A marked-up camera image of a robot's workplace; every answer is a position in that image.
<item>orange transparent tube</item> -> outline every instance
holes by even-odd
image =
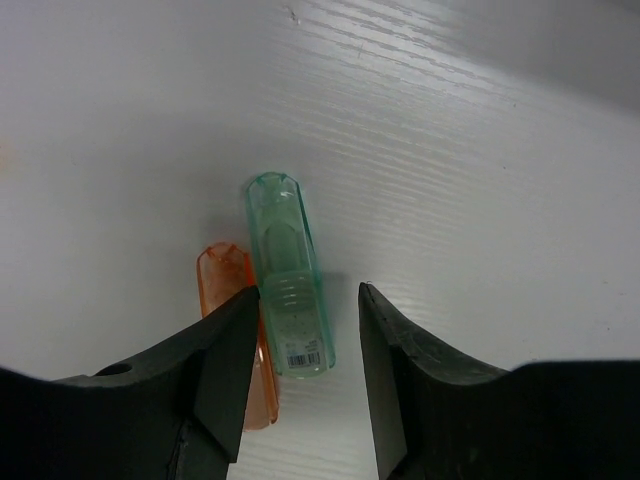
[[[197,261],[197,273],[203,317],[246,286],[255,284],[249,255],[229,243],[216,243],[202,252]],[[277,378],[261,318],[244,429],[259,430],[271,425],[278,419],[278,408]]]

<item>screw hole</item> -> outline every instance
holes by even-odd
[[[120,375],[121,373],[130,372],[133,367],[128,363],[116,363],[115,365],[109,365],[108,367],[103,368],[98,373],[96,373],[96,377],[108,377],[110,375]]]

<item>white corrugated plastic board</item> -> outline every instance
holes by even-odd
[[[360,281],[501,367],[638,354],[624,0],[4,1],[0,45],[4,366],[94,373],[188,326],[241,187],[303,185],[338,362],[282,382],[231,480],[375,478]]]

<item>barcode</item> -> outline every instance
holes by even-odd
[[[287,357],[289,368],[308,367],[320,365],[320,352],[307,353],[306,355],[291,355]]]

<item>green transparent tube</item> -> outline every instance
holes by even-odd
[[[336,357],[300,186],[285,174],[265,173],[247,188],[246,202],[276,372],[319,375],[333,367]]]

